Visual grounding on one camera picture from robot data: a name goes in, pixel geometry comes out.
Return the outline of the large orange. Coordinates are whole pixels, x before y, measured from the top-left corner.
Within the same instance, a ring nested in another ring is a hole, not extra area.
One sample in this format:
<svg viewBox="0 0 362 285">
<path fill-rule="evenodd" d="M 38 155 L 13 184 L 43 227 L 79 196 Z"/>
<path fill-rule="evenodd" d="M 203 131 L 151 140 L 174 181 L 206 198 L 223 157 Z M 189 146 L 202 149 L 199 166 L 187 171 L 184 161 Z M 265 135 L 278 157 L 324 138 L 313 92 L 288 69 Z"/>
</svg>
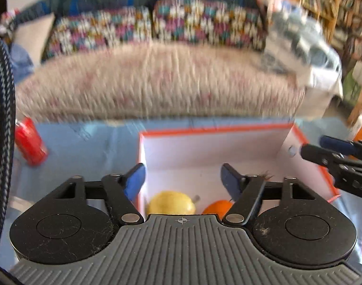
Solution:
<svg viewBox="0 0 362 285">
<path fill-rule="evenodd" d="M 228 200 L 219 200 L 211 203 L 208 207 L 204 209 L 203 214 L 215 214 L 218 216 L 218 219 L 222 220 L 222 218 L 226 215 L 226 213 L 233 206 L 233 202 Z"/>
</svg>

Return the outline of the big green-yellow pear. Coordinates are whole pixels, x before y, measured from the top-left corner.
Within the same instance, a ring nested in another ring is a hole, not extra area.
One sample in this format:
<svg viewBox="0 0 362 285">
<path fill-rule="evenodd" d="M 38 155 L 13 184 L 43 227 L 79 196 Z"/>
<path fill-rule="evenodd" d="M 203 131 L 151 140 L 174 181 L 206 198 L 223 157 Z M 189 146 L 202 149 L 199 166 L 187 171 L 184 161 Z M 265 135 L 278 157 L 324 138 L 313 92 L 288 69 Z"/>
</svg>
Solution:
<svg viewBox="0 0 362 285">
<path fill-rule="evenodd" d="M 147 215 L 193 215 L 196 212 L 196 203 L 200 196 L 190 198 L 185 193 L 176 191 L 162 191 L 152 197 L 146 207 Z"/>
</svg>

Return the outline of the light blue tablecloth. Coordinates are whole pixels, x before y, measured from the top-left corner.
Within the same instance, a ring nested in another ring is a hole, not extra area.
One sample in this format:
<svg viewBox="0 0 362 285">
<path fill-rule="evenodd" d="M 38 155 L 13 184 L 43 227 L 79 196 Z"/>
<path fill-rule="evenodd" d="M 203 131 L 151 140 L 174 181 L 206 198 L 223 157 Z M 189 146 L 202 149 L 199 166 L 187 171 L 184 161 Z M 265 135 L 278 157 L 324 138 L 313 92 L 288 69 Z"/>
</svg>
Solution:
<svg viewBox="0 0 362 285">
<path fill-rule="evenodd" d="M 37 123 L 35 126 L 49 150 L 49 155 L 39 167 L 30 167 L 26 165 L 20 153 L 15 152 L 9 203 L 12 204 L 15 198 L 19 198 L 22 206 L 18 209 L 8 207 L 0 242 L 1 268 L 8 270 L 16 263 L 9 230 L 21 212 L 71 176 L 80 174 L 88 181 L 93 181 L 113 172 L 127 172 L 137 162 L 138 136 L 142 131 L 275 124 L 279 121 L 251 118 L 190 118 L 70 124 Z"/>
</svg>

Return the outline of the red soda can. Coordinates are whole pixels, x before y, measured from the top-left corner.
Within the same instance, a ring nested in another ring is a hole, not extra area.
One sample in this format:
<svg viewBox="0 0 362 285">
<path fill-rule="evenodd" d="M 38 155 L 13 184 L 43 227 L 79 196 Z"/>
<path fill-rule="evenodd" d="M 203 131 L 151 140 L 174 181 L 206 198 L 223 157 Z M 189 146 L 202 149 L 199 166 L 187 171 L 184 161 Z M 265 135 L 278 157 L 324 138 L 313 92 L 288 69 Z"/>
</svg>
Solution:
<svg viewBox="0 0 362 285">
<path fill-rule="evenodd" d="M 48 156 L 48 150 L 31 118 L 25 117 L 15 125 L 15 144 L 28 165 L 41 165 Z"/>
</svg>

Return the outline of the blue patterned pillow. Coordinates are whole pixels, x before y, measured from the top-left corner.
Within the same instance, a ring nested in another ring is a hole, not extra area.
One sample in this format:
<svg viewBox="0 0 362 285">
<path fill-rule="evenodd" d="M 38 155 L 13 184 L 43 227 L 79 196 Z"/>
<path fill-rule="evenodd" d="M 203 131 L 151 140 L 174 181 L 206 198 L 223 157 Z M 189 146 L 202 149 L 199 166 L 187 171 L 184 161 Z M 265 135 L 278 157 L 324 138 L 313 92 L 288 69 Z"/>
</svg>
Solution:
<svg viewBox="0 0 362 285">
<path fill-rule="evenodd" d="M 265 54 L 274 69 L 296 75 L 299 86 L 343 96 L 342 63 L 326 41 L 316 19 L 288 0 L 268 4 L 268 35 Z"/>
</svg>

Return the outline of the wooden bookshelf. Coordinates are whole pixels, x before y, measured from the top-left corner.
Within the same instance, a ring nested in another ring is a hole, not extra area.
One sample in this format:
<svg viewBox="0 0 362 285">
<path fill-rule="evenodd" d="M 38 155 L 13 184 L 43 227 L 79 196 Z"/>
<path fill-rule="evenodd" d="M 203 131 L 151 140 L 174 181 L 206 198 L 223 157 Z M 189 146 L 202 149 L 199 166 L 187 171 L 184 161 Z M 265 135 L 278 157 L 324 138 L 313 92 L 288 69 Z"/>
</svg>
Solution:
<svg viewBox="0 0 362 285">
<path fill-rule="evenodd" d="M 348 121 L 362 112 L 362 0 L 300 0 L 317 19 L 323 36 L 343 64 L 343 103 L 352 107 Z"/>
</svg>

